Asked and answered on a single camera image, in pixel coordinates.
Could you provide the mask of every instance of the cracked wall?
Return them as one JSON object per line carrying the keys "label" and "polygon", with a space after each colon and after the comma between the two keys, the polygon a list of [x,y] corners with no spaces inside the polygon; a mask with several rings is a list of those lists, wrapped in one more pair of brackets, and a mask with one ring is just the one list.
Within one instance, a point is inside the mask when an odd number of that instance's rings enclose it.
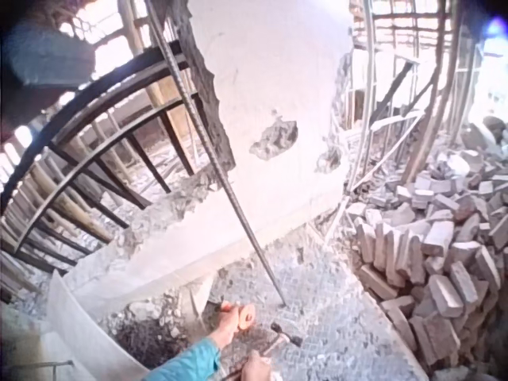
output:
{"label": "cracked wall", "polygon": [[[207,121],[221,126],[210,134],[223,164],[235,165],[229,180],[260,244],[336,206],[347,157],[331,173],[316,163],[329,150],[337,72],[352,50],[348,4],[174,0],[171,12]],[[296,123],[298,138],[292,128],[284,144],[268,138],[284,151],[266,160],[250,151],[274,125],[274,110]],[[100,317],[252,252],[224,191],[209,189],[181,195],[182,210],[173,205],[179,192],[169,194],[140,211],[123,238],[80,261],[65,278],[84,308]]]}

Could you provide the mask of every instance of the white wall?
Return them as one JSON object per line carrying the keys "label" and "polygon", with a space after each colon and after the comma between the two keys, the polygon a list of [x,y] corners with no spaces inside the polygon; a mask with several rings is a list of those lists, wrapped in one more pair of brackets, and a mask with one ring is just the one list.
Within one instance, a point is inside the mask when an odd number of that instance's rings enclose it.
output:
{"label": "white wall", "polygon": [[[326,150],[339,62],[352,49],[348,2],[188,3],[196,44],[215,75],[220,119],[237,162],[230,176],[233,188],[260,243],[267,244],[340,199],[346,158],[328,175],[317,173],[316,164]],[[248,150],[275,114],[297,121],[298,140],[287,152],[263,161]],[[164,207],[144,213],[153,208]],[[183,221],[153,231],[130,259],[117,258],[114,271],[109,268],[113,247],[82,260],[65,278],[94,315],[186,283],[252,251],[222,190]]]}

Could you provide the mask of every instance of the turquoise jacket sleeve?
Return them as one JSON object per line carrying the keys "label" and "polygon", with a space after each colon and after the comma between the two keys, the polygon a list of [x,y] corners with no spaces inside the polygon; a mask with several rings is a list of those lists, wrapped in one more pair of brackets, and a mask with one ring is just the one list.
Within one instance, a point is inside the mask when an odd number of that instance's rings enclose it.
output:
{"label": "turquoise jacket sleeve", "polygon": [[208,337],[148,373],[143,381],[205,381],[219,368],[220,352]]}

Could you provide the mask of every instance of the brick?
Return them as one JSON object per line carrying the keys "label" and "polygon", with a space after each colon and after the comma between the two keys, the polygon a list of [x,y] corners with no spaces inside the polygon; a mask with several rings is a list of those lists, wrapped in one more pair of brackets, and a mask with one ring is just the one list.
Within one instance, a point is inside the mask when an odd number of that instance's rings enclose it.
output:
{"label": "brick", "polygon": [[429,335],[425,331],[423,325],[423,318],[419,316],[413,316],[410,319],[410,324],[413,327],[413,331],[418,340],[418,344],[421,349],[421,354],[424,357],[427,365],[433,365],[437,361],[436,353],[434,352],[433,346],[430,343]]}
{"label": "brick", "polygon": [[475,254],[481,248],[481,244],[476,241],[455,242],[450,246],[446,261],[444,262],[444,270],[449,271],[453,262],[460,261],[465,267],[469,267],[475,259]]}
{"label": "brick", "polygon": [[457,318],[464,312],[464,304],[452,282],[446,276],[431,275],[429,289],[441,316]]}
{"label": "brick", "polygon": [[406,187],[401,187],[400,185],[397,186],[395,189],[395,194],[397,195],[398,199],[402,202],[411,202],[411,198],[413,195],[407,189]]}
{"label": "brick", "polygon": [[398,309],[401,310],[404,316],[409,317],[414,309],[414,298],[411,295],[400,296],[396,299],[386,300],[381,302],[383,311]]}
{"label": "brick", "polygon": [[388,283],[396,287],[404,287],[406,281],[395,270],[401,233],[398,230],[390,230],[387,234],[387,279]]}
{"label": "brick", "polygon": [[445,268],[445,258],[442,256],[430,256],[423,263],[423,267],[429,275],[442,275]]}
{"label": "brick", "polygon": [[490,198],[494,195],[494,184],[491,181],[482,181],[478,186],[478,194],[483,198]]}
{"label": "brick", "polygon": [[450,209],[442,209],[438,210],[430,217],[427,218],[428,222],[436,222],[436,221],[452,221],[453,220],[453,213]]}
{"label": "brick", "polygon": [[423,320],[423,326],[438,360],[459,350],[460,340],[450,320],[434,314]]}
{"label": "brick", "polygon": [[475,200],[471,194],[463,194],[455,202],[459,204],[459,209],[453,213],[457,222],[466,221],[476,211]]}
{"label": "brick", "polygon": [[492,183],[494,187],[499,187],[505,183],[508,183],[508,175],[494,175],[492,176]]}
{"label": "brick", "polygon": [[489,283],[489,288],[492,292],[498,292],[501,288],[501,279],[499,277],[498,269],[495,266],[494,260],[489,254],[487,248],[482,246],[475,255],[476,263],[483,277]]}
{"label": "brick", "polygon": [[430,224],[425,220],[418,220],[415,222],[411,222],[407,225],[400,225],[396,228],[399,232],[404,233],[409,230],[413,234],[417,234],[419,236],[425,237],[427,233],[430,231]]}
{"label": "brick", "polygon": [[365,220],[370,226],[376,226],[378,222],[383,222],[383,216],[377,209],[365,210]]}
{"label": "brick", "polygon": [[435,194],[444,194],[445,196],[451,196],[453,192],[453,186],[451,180],[432,180],[430,190]]}
{"label": "brick", "polygon": [[391,287],[369,264],[361,267],[358,277],[364,286],[373,290],[382,300],[397,298],[398,290]]}
{"label": "brick", "polygon": [[407,225],[414,221],[416,214],[411,209],[410,204],[404,202],[399,208],[393,211],[390,217],[390,226],[397,227]]}
{"label": "brick", "polygon": [[411,331],[410,324],[406,320],[402,311],[398,308],[392,308],[387,310],[387,315],[391,322],[394,323],[395,330],[400,334],[407,347],[412,352],[416,352],[418,347],[416,345],[416,340],[414,339],[413,331]]}
{"label": "brick", "polygon": [[454,213],[460,208],[460,205],[457,202],[444,196],[443,194],[436,194],[432,203],[440,209],[450,209]]}
{"label": "brick", "polygon": [[479,214],[475,213],[470,216],[460,228],[455,242],[470,242],[473,241],[479,231]]}
{"label": "brick", "polygon": [[478,295],[478,301],[476,302],[475,307],[479,307],[487,295],[487,291],[489,290],[489,283],[488,281],[480,280],[473,275],[471,275],[471,281],[475,285],[476,294]]}
{"label": "brick", "polygon": [[478,303],[478,293],[471,276],[462,262],[455,262],[450,269],[450,279],[458,291],[467,312],[472,312]]}
{"label": "brick", "polygon": [[351,216],[351,219],[354,221],[357,217],[363,217],[365,215],[365,210],[367,209],[367,205],[365,205],[363,202],[354,202],[350,206],[348,206],[348,209],[346,210],[346,213]]}
{"label": "brick", "polygon": [[451,221],[434,222],[423,240],[421,251],[428,256],[445,256],[453,238],[454,224]]}
{"label": "brick", "polygon": [[375,231],[368,224],[360,224],[357,228],[358,240],[360,241],[360,250],[362,260],[366,264],[374,262]]}
{"label": "brick", "polygon": [[389,230],[390,226],[384,222],[380,222],[375,226],[374,267],[379,271],[386,271],[387,269],[386,235]]}
{"label": "brick", "polygon": [[508,243],[508,214],[491,230],[489,236],[492,237],[494,246],[501,250]]}

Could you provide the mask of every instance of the exposed brick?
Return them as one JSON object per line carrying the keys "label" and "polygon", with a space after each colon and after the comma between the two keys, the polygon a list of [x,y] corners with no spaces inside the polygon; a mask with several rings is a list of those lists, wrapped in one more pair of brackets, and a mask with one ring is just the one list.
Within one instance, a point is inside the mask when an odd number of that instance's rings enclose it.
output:
{"label": "exposed brick", "polygon": [[476,211],[475,200],[471,194],[463,194],[455,201],[459,204],[459,209],[453,214],[457,222],[466,221]]}
{"label": "exposed brick", "polygon": [[423,318],[419,316],[413,316],[410,319],[410,324],[413,327],[414,333],[418,340],[421,354],[423,355],[427,365],[432,365],[437,361],[436,353],[434,352],[433,346],[430,343],[429,335],[425,331],[423,325]]}
{"label": "exposed brick", "polygon": [[393,211],[390,217],[390,226],[397,227],[407,225],[414,221],[416,214],[411,209],[410,204],[404,202],[399,208]]}
{"label": "exposed brick", "polygon": [[508,214],[491,230],[489,236],[492,237],[498,250],[501,250],[508,243]]}
{"label": "exposed brick", "polygon": [[375,250],[374,267],[379,271],[387,269],[387,240],[386,235],[390,231],[390,226],[380,222],[375,226]]}
{"label": "exposed brick", "polygon": [[479,231],[479,214],[475,213],[470,216],[460,228],[455,242],[473,241]]}
{"label": "exposed brick", "polygon": [[374,262],[375,231],[368,224],[360,224],[357,230],[362,260],[364,260],[366,264],[371,264]]}
{"label": "exposed brick", "polygon": [[365,210],[365,220],[370,226],[376,226],[379,222],[383,221],[383,216],[377,209],[367,209]]}
{"label": "exposed brick", "polygon": [[404,316],[411,316],[414,310],[414,298],[411,295],[400,296],[396,299],[386,300],[381,302],[381,308],[383,311],[399,309],[402,311]]}
{"label": "exposed brick", "polygon": [[452,280],[453,286],[455,286],[456,290],[459,292],[462,302],[464,302],[466,307],[466,311],[473,311],[478,302],[478,293],[476,292],[475,284],[468,270],[466,270],[462,262],[455,262],[452,264],[450,279]]}
{"label": "exposed brick", "polygon": [[445,318],[457,318],[464,311],[464,304],[455,287],[444,275],[431,275],[429,289],[439,313]]}
{"label": "exposed brick", "polygon": [[398,290],[390,286],[370,265],[365,264],[362,266],[358,277],[366,287],[373,290],[382,300],[397,298]]}
{"label": "exposed brick", "polygon": [[440,209],[450,209],[453,213],[460,208],[460,205],[443,194],[436,194],[432,203]]}
{"label": "exposed brick", "polygon": [[453,228],[451,221],[434,222],[423,240],[421,251],[428,256],[445,256],[452,242]]}
{"label": "exposed brick", "polygon": [[416,345],[416,340],[414,339],[413,331],[411,331],[411,327],[402,311],[398,308],[392,308],[387,310],[387,315],[391,322],[394,323],[395,329],[400,334],[407,347],[411,351],[416,352],[418,347]]}
{"label": "exposed brick", "polygon": [[388,283],[396,287],[404,287],[406,281],[395,270],[395,263],[398,256],[398,248],[401,240],[401,233],[398,230],[390,230],[387,234],[387,279]]}
{"label": "exposed brick", "polygon": [[365,210],[367,209],[367,205],[365,205],[363,202],[354,202],[350,206],[348,206],[348,209],[346,210],[346,213],[351,216],[351,219],[354,221],[357,217],[363,217],[365,215]]}
{"label": "exposed brick", "polygon": [[459,349],[460,340],[450,320],[439,314],[434,314],[425,318],[423,325],[429,335],[436,358],[444,359]]}
{"label": "exposed brick", "polygon": [[413,197],[409,189],[401,187],[400,185],[397,186],[395,193],[397,194],[398,199],[402,202],[411,202],[411,198]]}
{"label": "exposed brick", "polygon": [[452,221],[453,213],[450,209],[441,209],[437,210],[427,218],[428,222],[436,222],[436,221]]}
{"label": "exposed brick", "polygon": [[491,291],[498,292],[501,288],[501,279],[494,260],[485,246],[482,246],[480,250],[478,250],[475,259],[483,277],[488,281]]}
{"label": "exposed brick", "polygon": [[455,242],[448,250],[448,256],[444,262],[444,270],[449,271],[453,262],[460,261],[468,267],[474,260],[476,252],[482,245],[476,241]]}
{"label": "exposed brick", "polygon": [[442,256],[430,256],[423,263],[429,275],[441,275],[445,268],[445,258]]}

